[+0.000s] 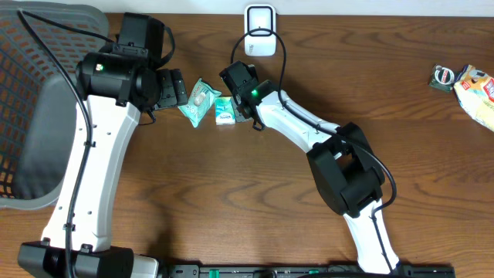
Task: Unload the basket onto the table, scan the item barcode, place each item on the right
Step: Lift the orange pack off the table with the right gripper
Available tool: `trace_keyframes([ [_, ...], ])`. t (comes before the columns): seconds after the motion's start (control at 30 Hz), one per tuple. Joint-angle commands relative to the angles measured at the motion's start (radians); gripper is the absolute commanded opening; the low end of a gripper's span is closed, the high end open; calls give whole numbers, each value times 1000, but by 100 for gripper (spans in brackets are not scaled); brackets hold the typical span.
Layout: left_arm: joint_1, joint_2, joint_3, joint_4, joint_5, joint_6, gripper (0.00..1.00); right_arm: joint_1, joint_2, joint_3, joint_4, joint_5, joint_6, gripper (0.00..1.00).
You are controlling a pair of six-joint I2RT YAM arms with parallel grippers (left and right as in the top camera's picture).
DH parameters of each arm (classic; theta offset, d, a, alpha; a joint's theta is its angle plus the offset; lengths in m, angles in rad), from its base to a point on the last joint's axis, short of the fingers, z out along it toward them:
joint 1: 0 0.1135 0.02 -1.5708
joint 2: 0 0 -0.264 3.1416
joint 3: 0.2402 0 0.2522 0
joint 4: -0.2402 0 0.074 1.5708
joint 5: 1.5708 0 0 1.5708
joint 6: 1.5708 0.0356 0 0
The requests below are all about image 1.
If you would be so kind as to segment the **teal tissue pack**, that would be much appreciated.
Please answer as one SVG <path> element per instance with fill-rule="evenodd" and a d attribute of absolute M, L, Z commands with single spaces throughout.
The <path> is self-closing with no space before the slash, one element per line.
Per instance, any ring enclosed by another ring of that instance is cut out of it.
<path fill-rule="evenodd" d="M 235 112 L 231 97 L 218 97 L 215 99 L 215 123 L 217 125 L 235 124 Z"/>

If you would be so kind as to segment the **mint Zappy wipes packet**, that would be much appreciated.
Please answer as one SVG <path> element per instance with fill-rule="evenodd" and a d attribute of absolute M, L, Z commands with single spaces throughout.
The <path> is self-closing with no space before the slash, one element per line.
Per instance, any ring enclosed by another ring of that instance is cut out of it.
<path fill-rule="evenodd" d="M 215 99 L 221 95 L 221 91 L 214 89 L 209 83 L 199 78 L 191 91 L 188 102 L 180 106 L 179 110 L 190 120 L 193 127 L 198 127 Z"/>

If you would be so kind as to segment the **Zam-Buk ointment tin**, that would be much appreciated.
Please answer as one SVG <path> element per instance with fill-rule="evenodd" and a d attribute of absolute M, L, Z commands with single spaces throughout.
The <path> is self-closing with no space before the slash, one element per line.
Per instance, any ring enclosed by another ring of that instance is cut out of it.
<path fill-rule="evenodd" d="M 441 90 L 445 93 L 453 91 L 454 83 L 458 78 L 458 72 L 447 67 L 435 64 L 432 68 L 431 75 L 428 80 L 428 86 L 436 90 Z"/>

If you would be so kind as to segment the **large yellow wipes packet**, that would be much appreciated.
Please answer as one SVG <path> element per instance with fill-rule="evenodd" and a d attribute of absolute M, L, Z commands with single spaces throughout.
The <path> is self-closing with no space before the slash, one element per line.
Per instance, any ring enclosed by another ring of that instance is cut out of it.
<path fill-rule="evenodd" d="M 473 120 L 493 131 L 493 77 L 466 65 L 453 88 L 461 108 Z"/>

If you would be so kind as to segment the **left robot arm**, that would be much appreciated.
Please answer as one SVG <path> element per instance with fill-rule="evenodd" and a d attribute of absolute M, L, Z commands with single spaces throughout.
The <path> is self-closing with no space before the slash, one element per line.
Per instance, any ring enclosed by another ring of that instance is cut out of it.
<path fill-rule="evenodd" d="M 163 22 L 126 13 L 116 40 L 77 64 L 67 83 L 76 129 L 56 208 L 18 263 L 35 277 L 159 277 L 157 259 L 113 246 L 112 213 L 124 155 L 142 114 L 186 104 L 179 69 L 167 69 Z"/>

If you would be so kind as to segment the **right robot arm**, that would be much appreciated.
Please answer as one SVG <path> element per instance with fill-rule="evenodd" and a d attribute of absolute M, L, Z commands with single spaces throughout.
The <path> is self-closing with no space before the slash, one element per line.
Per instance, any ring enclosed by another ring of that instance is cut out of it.
<path fill-rule="evenodd" d="M 271 81 L 259 82 L 252 65 L 237 61 L 219 76 L 254 129 L 278 131 L 306 153 L 322 200 L 348 225 L 358 266 L 366 273 L 398 273 L 400 260 L 382 215 L 381 187 L 391 175 L 364 132 L 353 123 L 340 126 L 315 116 Z"/>

